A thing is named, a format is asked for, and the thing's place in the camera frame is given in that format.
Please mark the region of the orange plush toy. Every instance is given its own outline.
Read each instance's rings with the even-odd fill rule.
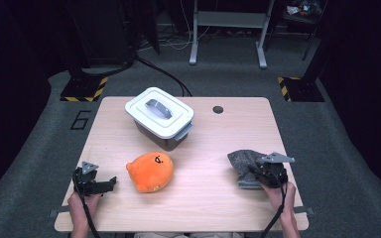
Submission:
[[[173,176],[173,162],[163,152],[151,152],[126,165],[129,177],[140,192],[154,192],[163,188]]]

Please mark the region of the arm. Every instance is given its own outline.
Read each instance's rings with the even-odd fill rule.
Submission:
[[[278,210],[278,207],[282,202],[281,190],[279,188],[270,188],[261,184],[264,190],[267,192],[271,204],[274,209]],[[287,195],[284,203],[283,213],[280,215],[281,226],[283,227],[283,233],[285,238],[300,238],[300,233],[297,227],[295,213],[293,211],[295,205],[296,187],[292,182],[287,182]]]
[[[94,216],[97,209],[97,203],[100,199],[101,194],[95,194],[91,196],[86,196],[85,204],[88,206],[89,213],[91,217]],[[86,238],[88,237],[88,220],[86,219],[85,211],[82,206],[82,202],[79,198],[78,193],[74,192],[70,198],[67,200],[69,205],[70,219],[72,220],[72,238]]]

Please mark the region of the white plastic container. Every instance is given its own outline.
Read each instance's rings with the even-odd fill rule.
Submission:
[[[150,87],[127,102],[125,109],[138,130],[165,151],[172,151],[193,127],[193,110],[157,87]]]

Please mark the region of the yellow and black tape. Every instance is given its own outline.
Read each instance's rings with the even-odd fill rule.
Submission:
[[[278,77],[278,83],[280,83],[281,92],[283,93],[284,100],[292,101],[292,98],[290,97],[290,94],[289,94],[289,89],[287,88],[285,83],[285,80],[288,80],[288,79],[300,80],[300,78],[299,77]]]
[[[76,97],[76,96],[61,96],[61,101],[70,101],[70,102],[83,102],[83,101],[97,101],[100,98],[101,93],[103,92],[104,86],[107,82],[107,77],[101,79],[100,84],[98,85],[97,90],[93,96],[90,97]]]

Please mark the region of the table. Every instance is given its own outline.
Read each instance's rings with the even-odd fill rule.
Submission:
[[[91,127],[78,165],[99,165],[96,180],[114,176],[114,190],[101,198],[93,219],[102,232],[256,232],[265,229],[275,211],[263,190],[241,189],[227,154],[254,150],[286,154],[269,101],[259,97],[178,97],[194,111],[194,128],[173,151],[173,179],[154,193],[139,193],[126,164],[152,151],[155,143],[141,134],[124,106],[132,97],[105,97]],[[213,112],[221,106],[223,112]],[[295,182],[285,163],[289,180]],[[69,185],[63,205],[72,192]],[[299,192],[295,206],[303,206]],[[309,226],[297,213],[300,230]],[[72,229],[68,212],[55,223],[60,232]],[[277,222],[272,230],[280,230]]]
[[[194,0],[193,40],[190,51],[190,64],[196,64],[198,47],[198,26],[258,28],[262,29],[262,33],[259,42],[256,42],[256,52],[258,54],[259,66],[263,69],[266,68],[267,62],[265,60],[263,46],[274,2],[275,0],[269,0],[268,10],[266,13],[237,13],[198,11],[197,0]]]

